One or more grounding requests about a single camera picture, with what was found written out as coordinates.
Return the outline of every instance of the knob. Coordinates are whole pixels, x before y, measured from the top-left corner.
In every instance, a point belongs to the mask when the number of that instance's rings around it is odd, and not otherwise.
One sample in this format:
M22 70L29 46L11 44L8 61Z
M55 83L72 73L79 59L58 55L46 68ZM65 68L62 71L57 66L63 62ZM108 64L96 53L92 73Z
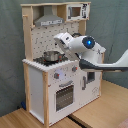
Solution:
M59 74L58 73L55 73L54 74L54 78L59 79Z
M78 69L77 67L73 67L73 68L72 68L72 71L73 71L73 72L76 72L77 69Z

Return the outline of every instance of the oven handle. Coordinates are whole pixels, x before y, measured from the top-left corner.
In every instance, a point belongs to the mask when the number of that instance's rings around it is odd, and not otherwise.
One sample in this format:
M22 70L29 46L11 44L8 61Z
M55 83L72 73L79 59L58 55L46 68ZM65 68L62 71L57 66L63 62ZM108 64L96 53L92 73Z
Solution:
M84 80L84 87L82 87L82 90L85 90L86 88L86 77L85 76L83 76L83 80Z
M70 81L69 81L68 83L66 83L66 84L61 84L61 85L59 85L59 87L66 87L66 86L70 85L72 82L73 82L73 81L70 80Z

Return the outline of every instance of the gray wall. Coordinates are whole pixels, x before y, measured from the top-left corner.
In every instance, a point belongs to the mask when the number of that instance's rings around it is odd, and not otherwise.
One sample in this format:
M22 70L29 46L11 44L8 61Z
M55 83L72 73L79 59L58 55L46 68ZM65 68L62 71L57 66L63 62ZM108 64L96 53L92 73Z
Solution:
M25 55L20 4L54 1L0 0L0 116L14 111L21 101L25 101L22 65ZM86 34L92 35L107 49L106 63L115 62L128 48L128 1L91 0L91 2ZM103 78L128 88L127 72L104 73Z

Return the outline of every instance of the stovetop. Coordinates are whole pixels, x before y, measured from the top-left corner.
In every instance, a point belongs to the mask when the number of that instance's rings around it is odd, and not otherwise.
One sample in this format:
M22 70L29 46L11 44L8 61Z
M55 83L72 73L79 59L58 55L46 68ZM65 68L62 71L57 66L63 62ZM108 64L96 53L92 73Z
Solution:
M66 56L63 56L63 58L61 60L57 60L57 61L46 61L44 59L44 57L33 59L34 62L40 63L40 64L45 65L47 67L54 65L54 64L57 64L57 63L62 63L66 60L68 60L68 58Z

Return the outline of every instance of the oven window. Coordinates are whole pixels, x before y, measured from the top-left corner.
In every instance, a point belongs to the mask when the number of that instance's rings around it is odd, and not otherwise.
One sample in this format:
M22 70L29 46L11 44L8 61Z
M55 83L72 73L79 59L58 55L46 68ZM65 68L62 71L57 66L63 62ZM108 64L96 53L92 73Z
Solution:
M56 111L59 111L73 103L73 89L71 85L56 92Z
M80 16L81 7L72 7L72 17Z

